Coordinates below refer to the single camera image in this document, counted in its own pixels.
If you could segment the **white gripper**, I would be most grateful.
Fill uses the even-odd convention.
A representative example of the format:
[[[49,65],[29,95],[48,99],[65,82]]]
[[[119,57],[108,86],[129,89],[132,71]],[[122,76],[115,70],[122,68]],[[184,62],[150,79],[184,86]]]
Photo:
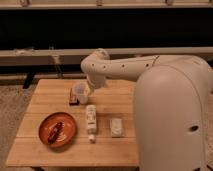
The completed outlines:
[[[103,87],[106,83],[106,77],[102,75],[88,74],[87,82],[88,84],[85,85],[83,90],[83,94],[85,96],[89,96],[91,94],[91,89],[99,89]]]

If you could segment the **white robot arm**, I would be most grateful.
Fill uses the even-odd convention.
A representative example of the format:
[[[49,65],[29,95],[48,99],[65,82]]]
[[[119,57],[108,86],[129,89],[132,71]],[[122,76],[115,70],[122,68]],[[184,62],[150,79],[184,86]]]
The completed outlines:
[[[112,60],[97,49],[81,62],[91,89],[108,77],[135,83],[133,116],[141,171],[206,171],[203,115],[213,69],[194,55]]]

